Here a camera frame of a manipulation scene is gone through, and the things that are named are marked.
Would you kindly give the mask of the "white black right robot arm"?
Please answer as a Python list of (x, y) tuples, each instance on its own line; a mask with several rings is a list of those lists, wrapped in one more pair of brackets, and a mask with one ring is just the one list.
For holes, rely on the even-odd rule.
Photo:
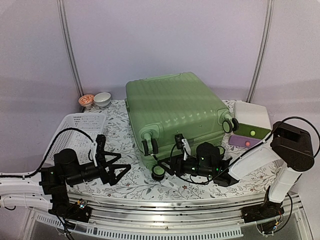
[(241, 217), (245, 223), (262, 221), (284, 214), (283, 200), (302, 173), (315, 164), (312, 139), (308, 131), (286, 123), (273, 124), (271, 132), (256, 145), (246, 150), (236, 159), (224, 160), (224, 149), (204, 142), (196, 147), (195, 156), (188, 150), (188, 141), (177, 135), (173, 150), (181, 154), (169, 154), (165, 159), (157, 159), (152, 169), (154, 177), (161, 177), (158, 168), (171, 176), (181, 178), (185, 174), (205, 177), (206, 183), (221, 187), (237, 184), (249, 173), (275, 161), (282, 161), (281, 169), (267, 188), (263, 203), (243, 207)]

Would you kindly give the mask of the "green hard-shell suitcase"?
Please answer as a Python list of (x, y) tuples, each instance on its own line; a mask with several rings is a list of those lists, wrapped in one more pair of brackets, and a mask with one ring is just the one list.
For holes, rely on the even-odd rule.
[(133, 80), (126, 84), (126, 109), (142, 162), (151, 171), (157, 160), (181, 154), (175, 145), (175, 135), (182, 134), (196, 155), (202, 143), (221, 147), (225, 134), (236, 131), (239, 122), (229, 108), (194, 73)]

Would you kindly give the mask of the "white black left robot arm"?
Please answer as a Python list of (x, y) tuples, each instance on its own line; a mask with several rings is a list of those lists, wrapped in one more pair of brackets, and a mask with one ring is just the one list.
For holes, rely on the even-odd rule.
[(54, 155), (54, 165), (44, 167), (33, 176), (0, 176), (1, 207), (36, 207), (63, 218), (86, 222), (92, 208), (84, 199), (70, 202), (68, 187), (100, 179), (103, 184), (116, 185), (131, 169), (129, 164), (117, 164), (119, 153), (101, 151), (97, 162), (80, 164), (73, 149), (63, 149)]

